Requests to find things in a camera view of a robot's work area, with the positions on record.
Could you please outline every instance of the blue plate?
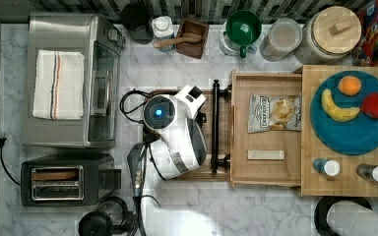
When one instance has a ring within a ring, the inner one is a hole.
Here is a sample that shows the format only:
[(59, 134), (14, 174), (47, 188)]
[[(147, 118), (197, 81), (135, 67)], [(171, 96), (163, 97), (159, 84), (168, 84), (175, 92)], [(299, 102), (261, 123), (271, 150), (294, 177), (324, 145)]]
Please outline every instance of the blue plate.
[[(361, 80), (357, 95), (347, 96), (339, 89), (344, 76), (355, 76)], [(339, 107), (361, 106), (364, 97), (378, 92), (378, 79), (359, 71), (344, 71), (333, 75), (321, 84), (311, 102), (311, 122), (317, 136), (329, 148), (343, 154), (359, 155), (378, 148), (378, 120), (373, 120), (360, 111), (358, 116), (347, 122), (337, 122), (325, 113), (321, 105), (321, 94), (330, 89), (334, 102)]]

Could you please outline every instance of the black kettle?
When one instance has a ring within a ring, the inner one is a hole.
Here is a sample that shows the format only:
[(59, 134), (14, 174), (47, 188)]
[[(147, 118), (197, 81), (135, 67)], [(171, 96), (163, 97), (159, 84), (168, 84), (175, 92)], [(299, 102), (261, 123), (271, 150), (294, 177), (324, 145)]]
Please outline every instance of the black kettle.
[(118, 197), (108, 197), (82, 217), (78, 231), (80, 236), (134, 236), (137, 228), (136, 216), (128, 211), (125, 202)]

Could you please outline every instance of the green mug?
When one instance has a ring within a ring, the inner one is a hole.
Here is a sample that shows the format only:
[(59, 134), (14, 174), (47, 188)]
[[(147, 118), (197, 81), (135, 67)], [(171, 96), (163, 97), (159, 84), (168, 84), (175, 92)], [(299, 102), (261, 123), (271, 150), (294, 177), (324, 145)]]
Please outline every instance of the green mug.
[(256, 14), (241, 10), (228, 18), (225, 31), (231, 41), (241, 46), (240, 56), (245, 58), (248, 46), (253, 44), (262, 32), (262, 23)]

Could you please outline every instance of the red striped towel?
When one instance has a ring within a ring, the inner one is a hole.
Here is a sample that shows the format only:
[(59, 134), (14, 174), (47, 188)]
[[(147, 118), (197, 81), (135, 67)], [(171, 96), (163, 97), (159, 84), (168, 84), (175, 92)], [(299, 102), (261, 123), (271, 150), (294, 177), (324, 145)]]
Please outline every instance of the red striped towel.
[(32, 116), (81, 119), (84, 61), (85, 56), (80, 52), (38, 50)]

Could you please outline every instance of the snack bag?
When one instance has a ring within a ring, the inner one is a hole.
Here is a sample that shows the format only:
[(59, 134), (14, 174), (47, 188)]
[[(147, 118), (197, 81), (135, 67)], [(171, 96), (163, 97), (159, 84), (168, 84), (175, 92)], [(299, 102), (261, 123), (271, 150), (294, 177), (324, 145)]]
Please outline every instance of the snack bag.
[(248, 133), (300, 131), (301, 111), (301, 96), (251, 94)]

